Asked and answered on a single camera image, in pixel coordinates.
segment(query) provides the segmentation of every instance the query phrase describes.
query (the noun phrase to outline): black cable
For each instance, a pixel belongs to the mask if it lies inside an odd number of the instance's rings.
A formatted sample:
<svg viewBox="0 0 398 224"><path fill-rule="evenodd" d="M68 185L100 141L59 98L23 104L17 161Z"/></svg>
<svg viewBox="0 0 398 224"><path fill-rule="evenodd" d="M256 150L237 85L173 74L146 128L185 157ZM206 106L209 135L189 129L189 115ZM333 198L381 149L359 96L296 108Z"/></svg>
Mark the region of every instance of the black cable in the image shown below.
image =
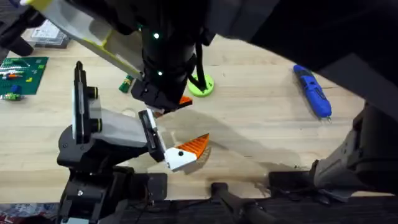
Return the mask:
<svg viewBox="0 0 398 224"><path fill-rule="evenodd" d="M144 214L146 208L148 207L149 203L146 203L144 206L144 209L142 209L141 213L138 215L136 222L134 222L134 224L137 224L139 222L139 220L141 219L142 214Z"/></svg>
<svg viewBox="0 0 398 224"><path fill-rule="evenodd" d="M188 205L185 205L185 206L182 206L181 208L179 208L179 209L176 209L176 210L171 210L171 209L165 209L165 210L148 210L148 209L145 209L145 207L143 208L143 209L140 209L140 208L137 208L136 206L134 206L134 205L131 205L131 207L133 208L133 209L135 209L135 210L137 210L138 212L146 212L146 213L151 213L151 214L159 214L159 213L168 213L168 212L180 212L180 211L182 211L182 210L184 210L184 209L187 209L187 208L190 208L190 207L192 207L192 206L196 206L196 205L201 205L201 204L203 204L203 203L207 203L207 202L209 202L211 200L211 198L209 198L209 199L206 199L206 200L201 200L201 201L199 201L199 202L193 202L193 203L190 203L190 204L188 204Z"/></svg>
<svg viewBox="0 0 398 224"><path fill-rule="evenodd" d="M188 76L188 79L201 91L205 91L207 89L205 72L203 71L203 49L201 47L201 42L197 42L195 44L195 50L197 53L196 63L197 63L197 80L191 75Z"/></svg>

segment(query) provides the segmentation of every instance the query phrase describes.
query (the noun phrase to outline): yellow stripe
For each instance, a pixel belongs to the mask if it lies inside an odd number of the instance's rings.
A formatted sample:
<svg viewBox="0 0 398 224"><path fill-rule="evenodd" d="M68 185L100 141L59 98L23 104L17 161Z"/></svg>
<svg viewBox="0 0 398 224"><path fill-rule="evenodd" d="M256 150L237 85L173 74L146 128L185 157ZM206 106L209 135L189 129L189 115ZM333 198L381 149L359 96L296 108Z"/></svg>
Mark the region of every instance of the yellow stripe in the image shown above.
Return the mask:
<svg viewBox="0 0 398 224"><path fill-rule="evenodd" d="M98 119L98 132L100 132L100 131L101 131L101 120Z"/></svg>
<svg viewBox="0 0 398 224"><path fill-rule="evenodd" d="M104 41L102 41L102 44L101 44L102 47L104 47L105 44L108 42L108 39L109 39L109 38L111 37L111 35L112 35L112 31L113 31L113 30L111 30L110 32L108 32L108 34L106 35Z"/></svg>
<svg viewBox="0 0 398 224"><path fill-rule="evenodd" d="M109 55L113 60L121 63L122 65L124 65L125 67L127 67L128 69L130 69L132 72L134 73L139 73L139 71L137 71L135 68L131 67L131 65L126 64L125 62L123 62L122 60L118 59L117 56L115 56L114 54L112 54L111 52L108 52L102 45L98 45L96 43L94 43L93 41L83 38L84 41L86 41L87 43L93 45L94 47L100 49L100 51L106 53L107 55Z"/></svg>
<svg viewBox="0 0 398 224"><path fill-rule="evenodd" d="M30 4L38 11L44 11L52 0L28 0L27 4Z"/></svg>

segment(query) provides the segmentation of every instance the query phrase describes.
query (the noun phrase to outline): green and yellow component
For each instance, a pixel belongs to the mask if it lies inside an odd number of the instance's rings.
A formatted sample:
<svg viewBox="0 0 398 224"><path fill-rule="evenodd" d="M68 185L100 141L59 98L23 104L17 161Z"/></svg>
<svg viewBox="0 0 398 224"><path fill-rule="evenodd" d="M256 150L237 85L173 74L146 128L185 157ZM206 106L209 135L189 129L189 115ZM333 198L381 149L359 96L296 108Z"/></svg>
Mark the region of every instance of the green and yellow component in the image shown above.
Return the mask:
<svg viewBox="0 0 398 224"><path fill-rule="evenodd" d="M28 0L27 4L33 6L38 11L44 11L52 0Z"/></svg>
<svg viewBox="0 0 398 224"><path fill-rule="evenodd" d="M133 77L127 75L122 85L119 86L119 90L122 91L123 93L127 93L130 89L133 79L134 79Z"/></svg>
<svg viewBox="0 0 398 224"><path fill-rule="evenodd" d="M193 75L193 77L196 80L198 79L196 74ZM189 89L189 91L194 96L197 96L197 97L205 97L205 96L210 95L210 93L213 92L213 89L214 89L214 80L211 78L211 76L209 76L207 74L205 75L205 80L206 80L206 86L207 86L207 89L205 91L199 90L198 87L196 87L192 82L190 82L188 80L188 89Z"/></svg>
<svg viewBox="0 0 398 224"><path fill-rule="evenodd" d="M0 96L0 100L17 101L23 99L24 96L15 93L7 93Z"/></svg>
<svg viewBox="0 0 398 224"><path fill-rule="evenodd" d="M0 95L11 92L13 85L21 87L22 95L36 94L48 59L48 57L5 58L0 66L0 72L11 71L22 77L3 80L0 76Z"/></svg>

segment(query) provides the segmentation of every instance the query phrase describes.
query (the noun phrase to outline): black mount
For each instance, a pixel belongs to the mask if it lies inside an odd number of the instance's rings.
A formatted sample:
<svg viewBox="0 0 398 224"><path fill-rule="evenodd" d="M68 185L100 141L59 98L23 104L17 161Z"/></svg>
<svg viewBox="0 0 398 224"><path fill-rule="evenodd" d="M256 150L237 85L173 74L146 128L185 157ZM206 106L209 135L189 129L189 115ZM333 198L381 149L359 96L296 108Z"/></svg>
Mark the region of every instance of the black mount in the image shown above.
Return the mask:
<svg viewBox="0 0 398 224"><path fill-rule="evenodd" d="M102 121L90 118L88 100L98 97L98 89L86 85L81 62L75 69L75 123L60 136L57 162L70 170L63 191L57 223L118 223L128 201L164 200L167 196L166 174L136 174L132 167L117 164L150 152L161 161L159 138L151 132L147 111L139 113L147 144L129 147L110 144L91 137L101 132Z"/></svg>
<svg viewBox="0 0 398 224"><path fill-rule="evenodd" d="M273 217L253 199L242 199L228 191L226 183L213 183L211 197L219 200L234 223L292 224L293 222Z"/></svg>
<svg viewBox="0 0 398 224"><path fill-rule="evenodd" d="M346 139L309 172L271 172L272 195L292 200L311 196L329 205L347 202L356 191L398 193L398 123L366 104Z"/></svg>

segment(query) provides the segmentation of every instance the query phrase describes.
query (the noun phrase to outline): wooden surface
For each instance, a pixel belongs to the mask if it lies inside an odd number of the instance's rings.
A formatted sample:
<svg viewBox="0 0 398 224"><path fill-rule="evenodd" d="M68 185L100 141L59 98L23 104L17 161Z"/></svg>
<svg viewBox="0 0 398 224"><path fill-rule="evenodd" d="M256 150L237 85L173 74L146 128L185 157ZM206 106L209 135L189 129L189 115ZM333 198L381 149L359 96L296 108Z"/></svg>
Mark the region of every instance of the wooden surface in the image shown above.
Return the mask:
<svg viewBox="0 0 398 224"><path fill-rule="evenodd" d="M57 143L71 122L77 60L89 85L99 88L103 108L132 116L144 109L118 90L125 73L76 42L33 56L50 57L37 94L16 103L0 101L0 203L59 201L68 170L57 165ZM174 174L148 155L124 163L138 172L166 172L168 199L207 198L216 181L229 183L242 197L267 195L268 172L309 168L329 155L363 107L359 97L317 77L333 107L332 124L319 122L292 74L293 63L238 40L217 37L204 49L204 65L215 80L214 92L158 124L168 147L210 133L205 155Z"/></svg>

